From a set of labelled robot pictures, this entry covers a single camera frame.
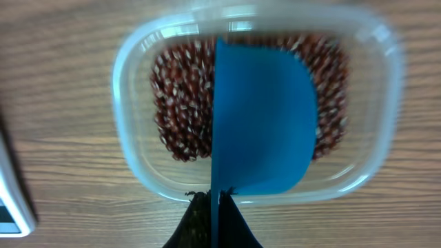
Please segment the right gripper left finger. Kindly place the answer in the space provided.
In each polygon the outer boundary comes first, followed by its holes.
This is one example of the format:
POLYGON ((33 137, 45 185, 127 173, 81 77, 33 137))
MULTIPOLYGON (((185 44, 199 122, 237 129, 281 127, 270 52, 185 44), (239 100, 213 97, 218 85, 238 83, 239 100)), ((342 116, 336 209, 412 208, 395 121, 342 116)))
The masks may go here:
POLYGON ((210 248, 211 191, 187 192, 190 204, 163 248, 210 248))

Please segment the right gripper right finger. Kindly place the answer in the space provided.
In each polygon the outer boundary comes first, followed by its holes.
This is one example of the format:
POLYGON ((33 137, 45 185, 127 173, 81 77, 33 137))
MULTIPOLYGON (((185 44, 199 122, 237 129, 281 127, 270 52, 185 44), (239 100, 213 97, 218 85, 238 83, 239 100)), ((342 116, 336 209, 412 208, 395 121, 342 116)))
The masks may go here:
POLYGON ((235 188, 220 192, 218 219, 219 248, 263 248, 253 235, 232 195, 235 188))

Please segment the blue plastic measuring scoop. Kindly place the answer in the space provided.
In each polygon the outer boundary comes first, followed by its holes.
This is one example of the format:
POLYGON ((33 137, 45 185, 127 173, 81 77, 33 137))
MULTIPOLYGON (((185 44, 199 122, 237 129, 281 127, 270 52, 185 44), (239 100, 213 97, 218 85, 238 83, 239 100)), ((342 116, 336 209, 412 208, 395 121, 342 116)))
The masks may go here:
POLYGON ((212 246, 223 192, 280 194, 312 160, 317 97, 307 66, 276 48, 217 40, 212 123, 212 246))

